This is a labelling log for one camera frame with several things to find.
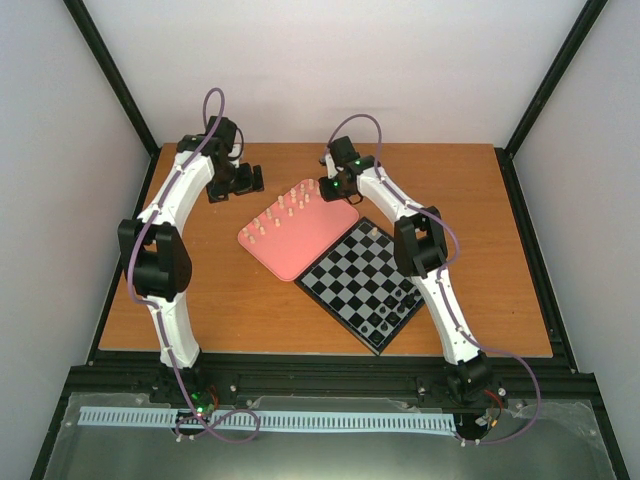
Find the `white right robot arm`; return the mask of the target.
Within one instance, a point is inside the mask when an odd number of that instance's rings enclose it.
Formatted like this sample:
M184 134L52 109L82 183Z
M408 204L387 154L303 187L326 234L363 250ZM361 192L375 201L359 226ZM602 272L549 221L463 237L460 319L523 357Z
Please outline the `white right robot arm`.
M319 179L326 201L354 195L371 201L393 223L394 259L399 272L418 289L440 337L449 364L447 384L454 402L468 403L492 380L486 354L478 345L456 299L447 267L446 226L439 211L402 191L372 156L325 153Z

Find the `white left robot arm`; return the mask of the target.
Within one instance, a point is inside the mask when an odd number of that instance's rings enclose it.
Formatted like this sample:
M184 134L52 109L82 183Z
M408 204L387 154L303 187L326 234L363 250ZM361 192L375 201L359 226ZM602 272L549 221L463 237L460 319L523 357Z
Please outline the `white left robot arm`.
M181 369L172 388L186 402L201 400L208 378L192 368L201 348L189 319L186 290L192 262L182 239L186 221L202 192L211 203L264 189L261 167L242 160L244 136L232 129L228 138L216 134L185 136L167 178L150 204L133 220L118 226L123 273L131 299L145 306L160 344L160 360Z

